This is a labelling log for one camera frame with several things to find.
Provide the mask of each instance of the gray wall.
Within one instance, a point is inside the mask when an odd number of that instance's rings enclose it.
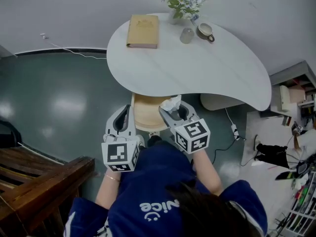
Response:
[[[131,14],[167,12],[161,0],[0,0],[0,43],[12,53],[64,47],[107,48]],[[307,60],[316,72],[316,0],[209,0],[202,14],[231,31],[270,74]]]

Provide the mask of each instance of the black object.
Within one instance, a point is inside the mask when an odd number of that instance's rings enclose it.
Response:
[[[262,145],[260,143],[257,146],[257,150],[261,152],[262,154],[259,156],[256,156],[256,159],[267,162],[267,163],[271,163],[274,165],[289,168],[287,159],[286,159],[286,149],[287,147]]]
[[[0,120],[0,126],[11,131],[10,134],[0,134],[0,148],[19,147],[18,143],[22,142],[22,138],[18,130],[11,123],[4,120]]]
[[[306,173],[308,173],[312,167],[316,164],[316,154],[307,158],[307,160],[299,162],[296,166],[295,172],[283,172],[276,177],[276,180],[284,180],[284,179],[296,179],[302,178]]]

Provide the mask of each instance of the wooden slat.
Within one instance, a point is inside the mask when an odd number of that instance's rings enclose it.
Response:
[[[16,213],[0,198],[0,233],[7,237],[25,237],[24,230]]]
[[[61,171],[58,171],[56,175],[50,176],[45,182],[33,186],[30,190],[23,191],[18,197],[11,197],[9,192],[4,193],[2,197],[18,213],[19,218],[24,221],[30,217],[30,214],[36,214],[44,205],[49,204],[49,206],[51,206],[51,202],[54,198],[58,197],[68,187],[72,187],[71,184],[75,183],[76,180],[84,178],[87,172],[93,171],[93,159],[88,157],[82,157],[80,159],[81,161],[75,165],[70,164],[70,166],[68,166],[67,164],[62,166]],[[11,192],[14,192],[23,185],[27,184],[22,184]]]
[[[53,225],[53,228],[57,236],[63,236],[64,233],[64,224],[60,216],[59,209],[55,209],[49,216],[50,221]]]
[[[50,237],[50,234],[49,234],[44,222],[41,222],[38,225],[38,227],[33,231],[32,236],[34,236],[34,237]]]
[[[63,220],[63,223],[66,224],[68,220],[68,215],[71,209],[71,206],[73,205],[74,199],[79,197],[79,191],[78,189],[72,193],[70,196],[68,196],[59,206],[59,212],[61,215],[61,218]]]
[[[46,173],[45,175],[39,176],[35,178],[32,182],[22,184],[9,193],[3,194],[2,197],[7,201],[7,202],[12,202],[15,200],[16,197],[18,196],[23,196],[24,194],[30,192],[32,189],[35,187],[41,185],[42,183],[47,182],[48,180],[54,178],[55,176],[59,175],[62,171],[65,169],[75,166],[76,164],[79,164],[82,161],[83,157],[76,158],[75,160],[71,161],[70,163],[66,165],[59,165],[56,167],[56,169],[52,172]]]
[[[0,163],[7,167],[35,175],[43,175],[47,171],[55,169],[54,166],[43,165],[35,161],[9,156],[7,154],[0,154]]]
[[[50,161],[48,159],[45,159],[43,157],[40,157],[40,156],[34,154],[32,151],[27,150],[24,147],[0,149],[0,154],[6,154],[6,155],[14,156],[17,158],[28,159],[28,160],[35,161],[38,163],[42,163],[43,165],[50,165],[50,166],[58,165],[57,163],[55,163],[53,161]]]
[[[0,166],[0,175],[8,177],[8,178],[16,180],[16,181],[19,181],[19,182],[22,182],[22,183],[26,183],[26,182],[31,181],[35,178],[34,176],[29,176],[26,174],[15,172],[13,170],[10,170],[10,169],[7,169],[7,168],[1,167],[1,166]]]
[[[44,210],[39,212],[36,216],[30,218],[29,221],[25,222],[25,228],[27,231],[32,231],[36,228],[37,222],[40,222],[44,218],[48,217],[54,210],[54,208],[58,207],[68,196],[73,193],[74,189],[78,188],[88,177],[90,177],[93,173],[93,168],[91,168],[91,173],[89,175],[82,176],[81,179],[78,179],[71,186],[68,187],[61,195],[59,195],[54,201],[49,204],[49,207],[46,207]]]
[[[4,192],[11,191],[15,187],[16,187],[16,185],[14,185],[14,184],[8,183],[4,180],[0,180],[0,190],[2,190]]]
[[[2,196],[19,216],[27,232],[31,233],[58,208],[67,196],[78,189],[78,186],[93,173],[93,170],[94,160],[81,157],[64,166],[60,165],[54,171],[29,183],[5,192]],[[0,227],[6,219],[7,215],[0,211]]]
[[[44,219],[43,223],[47,229],[48,237],[60,237],[60,235],[54,228],[53,222],[51,221],[50,217]]]

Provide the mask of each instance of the bracelet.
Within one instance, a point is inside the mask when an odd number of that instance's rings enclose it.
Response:
[[[118,180],[118,179],[116,179],[116,178],[114,178],[114,177],[112,177],[112,176],[109,176],[109,175],[105,175],[105,176],[108,177],[108,178],[110,178],[110,179],[112,179],[112,180],[114,180],[114,181],[120,182],[120,180]]]

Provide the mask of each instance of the dark hair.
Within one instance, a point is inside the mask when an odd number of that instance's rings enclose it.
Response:
[[[185,236],[260,236],[245,214],[216,195],[200,193],[195,188],[195,183],[195,180],[192,180],[166,187],[180,203]]]

